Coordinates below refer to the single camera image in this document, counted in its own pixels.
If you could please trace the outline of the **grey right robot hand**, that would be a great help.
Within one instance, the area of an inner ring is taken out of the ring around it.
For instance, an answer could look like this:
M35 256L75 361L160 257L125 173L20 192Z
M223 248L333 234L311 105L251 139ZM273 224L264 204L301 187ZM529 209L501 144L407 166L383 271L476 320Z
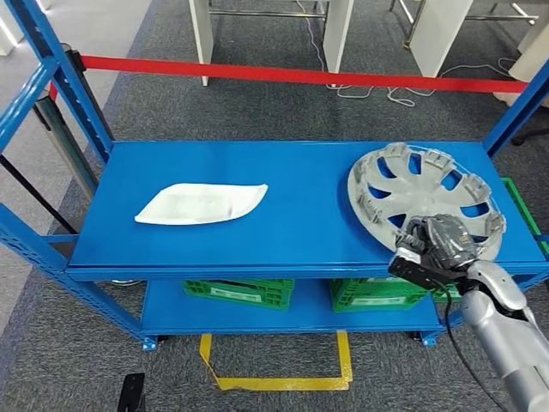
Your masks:
M417 284L445 284L462 277L477 259L476 243L460 219L448 214L414 216L397 237L389 272Z

